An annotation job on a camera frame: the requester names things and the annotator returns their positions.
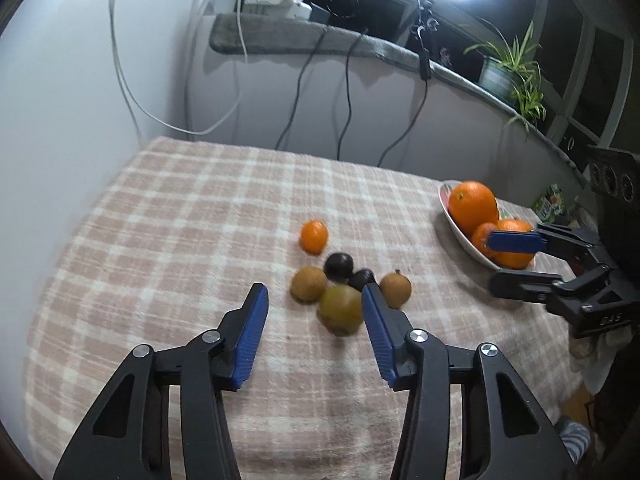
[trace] table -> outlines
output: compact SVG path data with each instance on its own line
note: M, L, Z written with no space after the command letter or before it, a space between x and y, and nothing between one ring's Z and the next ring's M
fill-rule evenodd
M400 269L414 287L404 311L446 344L495 342L551 419L578 387L566 324L541 305L492 298L490 270L458 245L438 182L306 155L158 139L109 185L60 257L42 294L25 362L25 415L45 480L124 356L145 342L180 346L237 308L253 282L270 312L254 369L225 395L243 479L387 479L406 393L380 378L366 330L335 338L289 281L304 265L350 253L378 277ZM526 208L502 204L535 222ZM330 230L323 256L304 253L300 226ZM536 270L569 277L536 257ZM172 388L174 478L180 469ZM457 478L460 396L452 392L448 478Z

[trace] spider plant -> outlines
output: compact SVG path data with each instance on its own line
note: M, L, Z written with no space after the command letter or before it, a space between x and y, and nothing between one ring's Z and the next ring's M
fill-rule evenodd
M529 55L540 48L539 43L532 43L533 37L533 22L529 23L529 27L522 38L522 42L518 38L513 38L513 44L509 45L507 40L498 30L495 25L487 20L481 18L482 21L487 23L493 30L495 30L500 36L502 43L496 45L493 41L485 41L484 43L476 43L468 46L464 54L468 54L473 50L483 49L488 52L490 56L495 57L498 60L498 66L503 66L510 72L528 78L529 76L537 73L538 80L540 80L540 66L537 61L528 59Z
M522 84L514 86L511 93L520 113L509 119L506 126L515 121L522 121L525 130L529 133L529 124L537 128L538 121L544 121L546 118L546 108L542 104L544 95L540 91L540 79L535 75L529 75L526 79L522 76L520 78Z

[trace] brown round fruit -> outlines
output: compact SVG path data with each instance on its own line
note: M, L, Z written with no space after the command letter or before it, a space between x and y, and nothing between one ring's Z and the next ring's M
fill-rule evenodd
M380 290L388 306L400 308L409 301L412 288L409 279L396 270L380 280Z
M361 295L349 285L330 286L320 298L316 315L333 335L354 334L364 322Z
M313 303L326 290L327 279L322 269L302 267L291 280L289 291L298 301Z

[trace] orange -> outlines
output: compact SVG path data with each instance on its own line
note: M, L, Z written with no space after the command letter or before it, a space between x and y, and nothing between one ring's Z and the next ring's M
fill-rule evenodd
M310 220L300 230L300 246L311 254L320 254L329 239L329 229L319 220Z
M495 251L492 251L489 247L487 247L486 239L487 237L493 233L498 226L493 222L485 222L484 224L480 224L478 228L474 231L474 235L471 237L471 243L474 245L478 251L480 251L487 258L493 258L496 255Z
M500 220L497 227L498 231L526 232L533 229L533 226L529 222L518 220L516 218ZM522 270L529 265L531 260L533 260L533 256L533 254L521 253L495 253L494 262L501 267Z
M449 195L449 214L460 230L471 236L480 224L497 222L499 213L495 196L480 182L458 184Z

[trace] striped sock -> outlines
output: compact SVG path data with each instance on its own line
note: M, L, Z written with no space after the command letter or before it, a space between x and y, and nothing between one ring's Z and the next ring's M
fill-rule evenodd
M579 422L572 421L564 416L556 424L556 431L562 439L571 460L574 464L584 456L591 443L591 434Z

